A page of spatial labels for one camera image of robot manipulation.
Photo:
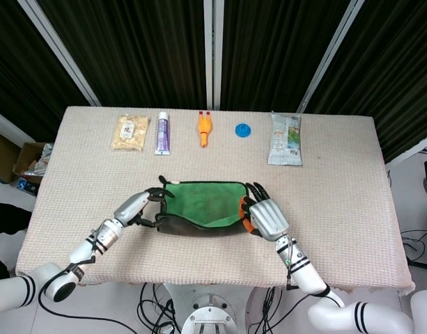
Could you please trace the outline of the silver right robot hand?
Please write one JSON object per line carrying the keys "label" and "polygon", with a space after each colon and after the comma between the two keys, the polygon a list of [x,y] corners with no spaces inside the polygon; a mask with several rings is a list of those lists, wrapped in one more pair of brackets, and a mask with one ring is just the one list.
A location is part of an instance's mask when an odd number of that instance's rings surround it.
{"label": "silver right robot hand", "polygon": [[245,186],[249,195],[240,200],[239,215],[246,231],[271,242],[287,235],[289,223],[275,200],[258,182]]}

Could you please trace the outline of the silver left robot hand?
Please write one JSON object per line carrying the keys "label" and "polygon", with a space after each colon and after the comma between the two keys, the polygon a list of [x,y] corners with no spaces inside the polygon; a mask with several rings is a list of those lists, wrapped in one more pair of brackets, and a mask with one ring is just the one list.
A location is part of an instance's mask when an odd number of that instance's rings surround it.
{"label": "silver left robot hand", "polygon": [[175,197],[172,192],[160,187],[152,187],[136,193],[114,212],[114,219],[124,227],[136,224],[154,228],[156,223],[142,217],[143,210],[149,202],[163,202],[166,196]]}

